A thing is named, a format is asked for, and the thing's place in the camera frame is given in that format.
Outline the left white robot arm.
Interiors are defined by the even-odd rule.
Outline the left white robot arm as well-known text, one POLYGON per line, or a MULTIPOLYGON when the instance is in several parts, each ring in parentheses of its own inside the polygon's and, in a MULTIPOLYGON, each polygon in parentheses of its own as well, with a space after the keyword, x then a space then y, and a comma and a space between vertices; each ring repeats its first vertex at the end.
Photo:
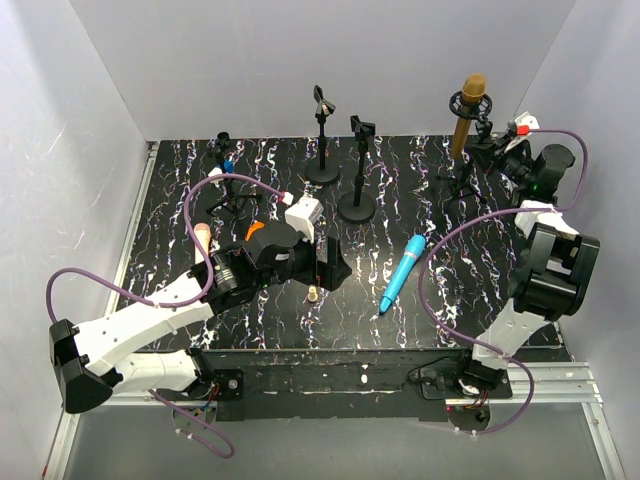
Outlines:
POLYGON ((340 242, 326 240, 327 258, 315 243, 284 222, 250 230, 239 242, 205 261, 141 302, 101 318, 74 324, 66 319, 49 329, 50 359, 63 408, 92 410, 118 393, 163 389, 190 393, 200 383, 218 382, 210 367, 185 350, 168 354, 142 347, 192 323, 249 303, 272 285, 289 280, 327 291, 338 289, 352 269, 340 242))

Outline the gold microphone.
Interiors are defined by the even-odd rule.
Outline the gold microphone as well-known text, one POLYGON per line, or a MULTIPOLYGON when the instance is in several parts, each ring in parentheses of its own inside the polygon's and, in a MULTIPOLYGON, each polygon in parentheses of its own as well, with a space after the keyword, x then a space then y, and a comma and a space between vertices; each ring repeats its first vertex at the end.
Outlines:
POLYGON ((481 73, 471 74, 464 82, 458 98, 457 123, 450 145, 451 157, 454 160, 462 158, 468 132, 472 123, 472 116, 477 114, 478 106, 483 100, 486 90, 486 77, 481 73))

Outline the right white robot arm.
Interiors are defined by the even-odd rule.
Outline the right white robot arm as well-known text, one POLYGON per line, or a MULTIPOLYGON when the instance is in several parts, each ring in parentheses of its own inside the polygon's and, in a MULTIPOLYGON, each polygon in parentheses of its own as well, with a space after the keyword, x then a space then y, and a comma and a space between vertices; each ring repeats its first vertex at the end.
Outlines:
POLYGON ((575 163, 561 144, 531 156, 527 140, 506 151, 503 140, 471 151, 489 172, 515 184, 515 225, 526 237, 509 277, 508 300, 493 323, 461 358, 456 382, 467 394, 484 394, 506 378, 509 358, 541 328, 580 309, 600 251, 600 242, 570 227, 557 208, 556 191, 575 163))

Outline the tripod shock-mount mic stand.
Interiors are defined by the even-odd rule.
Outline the tripod shock-mount mic stand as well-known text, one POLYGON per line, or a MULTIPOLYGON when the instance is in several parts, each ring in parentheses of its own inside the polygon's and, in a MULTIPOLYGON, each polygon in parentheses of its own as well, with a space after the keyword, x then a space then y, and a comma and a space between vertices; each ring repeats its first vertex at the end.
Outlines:
MULTIPOLYGON (((460 91, 455 92, 449 100, 449 109, 455 116, 457 114, 457 109, 459 108, 460 99, 458 98, 458 95, 460 94, 460 91)), ((477 114, 472 116, 472 122, 476 124, 478 142, 487 140, 491 135, 493 122, 489 120, 489 114, 492 111, 492 107, 492 99, 485 93, 482 102, 478 106, 477 114)), ((448 204, 470 196, 476 197, 482 205, 487 204, 487 199, 480 193, 480 190, 471 184, 470 176, 473 168, 473 161, 468 159, 463 162, 459 169, 460 175, 458 177, 436 176, 437 180, 449 183, 448 190, 451 194, 451 198, 448 200, 448 204)))

